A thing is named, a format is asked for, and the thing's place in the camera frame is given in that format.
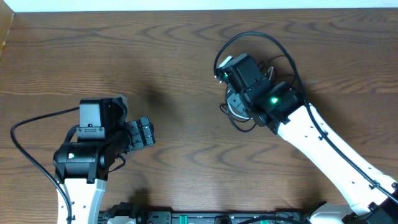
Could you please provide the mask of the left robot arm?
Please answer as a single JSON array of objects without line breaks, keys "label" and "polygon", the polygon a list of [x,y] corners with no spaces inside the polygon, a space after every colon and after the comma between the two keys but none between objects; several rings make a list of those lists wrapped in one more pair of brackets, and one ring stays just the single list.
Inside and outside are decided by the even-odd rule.
[{"label": "left robot arm", "polygon": [[80,123],[53,155],[58,223],[97,223],[110,167],[117,158],[155,143],[148,117],[127,121],[124,95],[82,99]]}]

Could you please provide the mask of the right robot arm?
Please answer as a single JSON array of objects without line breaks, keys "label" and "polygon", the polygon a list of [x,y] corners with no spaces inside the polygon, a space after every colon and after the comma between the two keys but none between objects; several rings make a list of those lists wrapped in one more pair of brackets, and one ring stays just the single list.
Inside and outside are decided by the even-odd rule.
[{"label": "right robot arm", "polygon": [[324,203],[307,215],[309,223],[397,223],[397,181],[339,137],[303,92],[287,82],[274,84],[248,54],[227,57],[215,74],[229,88],[229,105],[295,146],[347,201]]}]

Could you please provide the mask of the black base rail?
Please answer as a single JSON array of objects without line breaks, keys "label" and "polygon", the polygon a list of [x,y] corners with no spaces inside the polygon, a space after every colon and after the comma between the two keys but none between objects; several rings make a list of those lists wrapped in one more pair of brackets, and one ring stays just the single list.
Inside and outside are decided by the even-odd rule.
[{"label": "black base rail", "polygon": [[302,213],[288,212],[178,212],[170,207],[140,206],[121,202],[100,212],[98,223],[218,224],[218,223],[308,223]]}]

